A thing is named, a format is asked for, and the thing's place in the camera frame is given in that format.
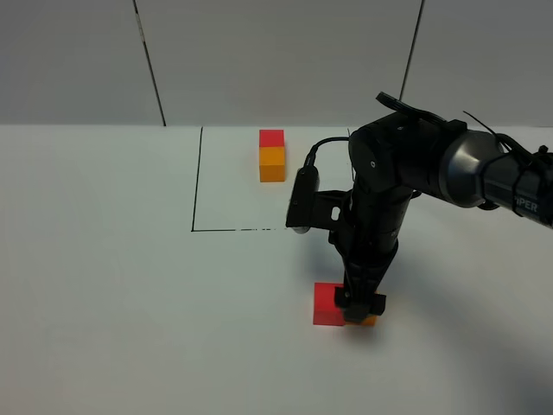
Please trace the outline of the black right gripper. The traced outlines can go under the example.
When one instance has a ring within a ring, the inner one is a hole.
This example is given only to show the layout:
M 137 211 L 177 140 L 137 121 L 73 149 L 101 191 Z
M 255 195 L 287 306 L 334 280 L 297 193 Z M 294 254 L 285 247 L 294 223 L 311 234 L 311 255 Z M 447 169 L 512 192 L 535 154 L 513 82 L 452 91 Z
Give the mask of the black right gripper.
M 363 238 L 351 230 L 330 232 L 328 241 L 344 265 L 343 286 L 334 289 L 334 304 L 344 309 L 344 320 L 362 322 L 368 316 L 382 316 L 386 295 L 378 293 L 398 249 L 397 232 L 375 233 Z

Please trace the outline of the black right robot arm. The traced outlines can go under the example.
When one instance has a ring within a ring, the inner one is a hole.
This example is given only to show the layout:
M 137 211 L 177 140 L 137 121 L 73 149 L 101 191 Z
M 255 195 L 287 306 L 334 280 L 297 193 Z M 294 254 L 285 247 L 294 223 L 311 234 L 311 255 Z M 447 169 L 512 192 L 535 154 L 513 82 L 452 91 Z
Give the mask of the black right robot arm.
M 387 93 L 391 114 L 358 128 L 348 151 L 355 173 L 334 244 L 344 283 L 334 301 L 346 322 L 362 324 L 385 310 L 378 286 L 398 249 L 410 201 L 429 195 L 460 208 L 506 208 L 551 227 L 552 154 L 530 152 L 512 137 L 471 130 L 416 109 Z

